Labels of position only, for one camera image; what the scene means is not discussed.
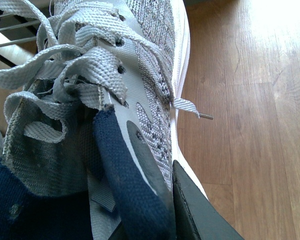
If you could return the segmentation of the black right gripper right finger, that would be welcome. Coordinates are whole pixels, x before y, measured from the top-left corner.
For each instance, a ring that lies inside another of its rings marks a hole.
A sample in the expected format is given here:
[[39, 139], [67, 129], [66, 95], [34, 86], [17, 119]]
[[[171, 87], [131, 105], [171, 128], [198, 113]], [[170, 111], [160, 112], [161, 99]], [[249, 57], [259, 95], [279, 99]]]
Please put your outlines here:
[[178, 240], [243, 239], [176, 160], [173, 162], [173, 200]]

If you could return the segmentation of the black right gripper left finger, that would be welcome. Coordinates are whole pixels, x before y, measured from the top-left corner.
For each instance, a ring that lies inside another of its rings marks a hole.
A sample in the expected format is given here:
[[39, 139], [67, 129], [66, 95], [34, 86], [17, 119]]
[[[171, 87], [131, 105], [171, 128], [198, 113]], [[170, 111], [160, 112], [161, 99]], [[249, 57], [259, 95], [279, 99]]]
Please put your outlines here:
[[126, 234], [125, 228], [124, 228], [121, 220], [119, 222], [116, 222], [111, 227], [110, 233], [111, 233], [111, 235], [109, 237], [109, 240], [126, 240], [127, 239], [127, 234]]

